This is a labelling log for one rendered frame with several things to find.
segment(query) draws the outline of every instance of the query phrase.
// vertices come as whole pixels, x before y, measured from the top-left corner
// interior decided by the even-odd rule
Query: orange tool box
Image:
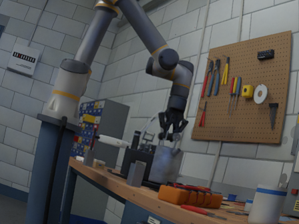
[[[209,209],[219,209],[223,196],[212,193],[206,187],[194,187],[178,183],[162,185],[158,198],[174,205],[192,205]]]

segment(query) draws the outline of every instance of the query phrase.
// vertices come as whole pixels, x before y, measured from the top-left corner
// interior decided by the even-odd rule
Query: white cinder block wall
[[[0,183],[29,192],[41,122],[59,65],[72,59],[93,18],[96,0],[49,0],[30,47],[41,54],[33,78],[6,70],[15,43],[27,45],[45,0],[0,0]],[[115,18],[92,65],[81,102],[96,100],[118,28]]]
[[[205,76],[208,51],[235,43],[238,35],[240,0],[211,0],[202,52],[198,46],[202,34],[206,0],[171,0],[147,14],[181,59],[200,64],[188,113],[190,124],[184,131],[181,149],[185,152],[179,181],[206,185],[218,142],[191,140],[200,92]],[[241,41],[292,31],[292,69],[282,144],[223,143],[212,183],[213,190],[237,193],[239,199],[254,196],[259,183],[278,185],[282,173],[290,175],[294,157],[290,155],[299,112],[299,4],[298,0],[245,0]],[[99,98],[131,103],[131,118],[123,136],[131,141],[134,130],[141,129],[157,111],[164,110],[172,83],[145,74],[150,54],[130,25],[121,27],[113,43],[105,69]],[[156,123],[150,131],[159,133]],[[124,149],[119,152],[116,169],[121,168]]]

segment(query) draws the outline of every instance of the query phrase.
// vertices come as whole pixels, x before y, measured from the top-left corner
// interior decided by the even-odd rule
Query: wooden tabletop
[[[126,184],[126,180],[117,177],[106,170],[94,169],[91,167],[86,167],[82,162],[75,160],[74,158],[69,159],[69,166],[76,169],[80,173],[84,174],[86,177],[89,177],[93,181],[99,183],[106,189],[113,191],[115,194],[123,197],[124,199],[131,201],[132,203],[152,212],[164,219],[167,219],[173,223],[177,224],[220,224],[220,223],[248,223],[248,216],[244,215],[235,215],[227,213],[226,211],[243,211],[244,207],[236,205],[233,202],[223,201],[225,204],[229,204],[230,207],[234,209],[204,209],[207,212],[214,213],[215,215],[225,217],[228,220],[224,221],[221,219],[216,219],[208,217],[206,215],[200,215],[185,209],[181,209],[178,205],[173,205],[171,203],[161,201],[158,199],[158,193],[152,191],[148,187],[131,187]],[[297,221],[287,221],[280,223],[289,223],[289,224],[299,224]]]

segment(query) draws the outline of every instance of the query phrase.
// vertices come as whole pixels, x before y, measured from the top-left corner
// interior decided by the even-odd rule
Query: blue workbench leg
[[[160,220],[163,224],[175,224],[129,201],[125,202],[125,211],[123,212],[121,224],[136,224],[137,222],[147,221],[149,215]]]
[[[65,184],[65,193],[62,202],[60,218],[61,224],[69,224],[69,216],[71,215],[71,204],[73,203],[76,180],[77,174],[73,172],[73,168],[69,167],[69,171],[67,172],[67,182]]]

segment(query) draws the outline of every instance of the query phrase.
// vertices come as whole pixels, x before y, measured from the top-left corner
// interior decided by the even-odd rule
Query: pegboard
[[[205,125],[198,127],[203,113],[198,108],[192,139],[249,143],[280,142],[288,95],[291,38],[291,31],[287,31],[210,49],[209,59],[212,59],[214,64],[216,62],[215,57],[221,59],[220,86],[217,96],[214,96],[216,72],[211,96],[207,97],[210,82],[209,74],[205,95],[203,98],[200,97],[199,103],[199,107],[204,108],[207,101]],[[257,58],[258,51],[269,49],[275,50],[274,58],[259,61]],[[227,85],[221,85],[226,65],[226,58],[223,55],[230,57]],[[228,113],[227,109],[233,77],[242,78],[241,93],[245,84],[252,85],[254,90],[259,84],[264,84],[268,88],[268,96],[263,104],[257,105],[253,98],[245,99],[239,95],[236,110],[233,108],[229,118],[230,109]],[[279,104],[273,130],[270,124],[269,103]]]

